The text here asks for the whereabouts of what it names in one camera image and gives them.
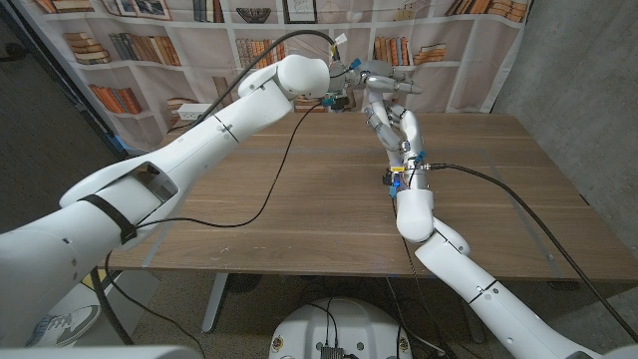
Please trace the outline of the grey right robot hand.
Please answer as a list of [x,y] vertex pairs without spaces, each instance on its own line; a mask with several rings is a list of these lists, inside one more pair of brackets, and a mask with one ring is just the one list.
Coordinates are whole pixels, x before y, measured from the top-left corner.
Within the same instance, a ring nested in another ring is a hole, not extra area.
[[391,196],[405,189],[428,189],[424,140],[414,113],[384,101],[366,108],[364,114],[388,155],[383,182]]

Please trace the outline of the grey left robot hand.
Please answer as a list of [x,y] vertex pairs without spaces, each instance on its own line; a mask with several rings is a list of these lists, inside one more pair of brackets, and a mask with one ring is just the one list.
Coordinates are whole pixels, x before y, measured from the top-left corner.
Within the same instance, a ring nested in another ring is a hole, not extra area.
[[404,93],[420,95],[424,89],[417,85],[405,72],[380,60],[353,61],[348,66],[335,63],[329,70],[328,93],[338,95],[347,89],[365,88],[381,94]]

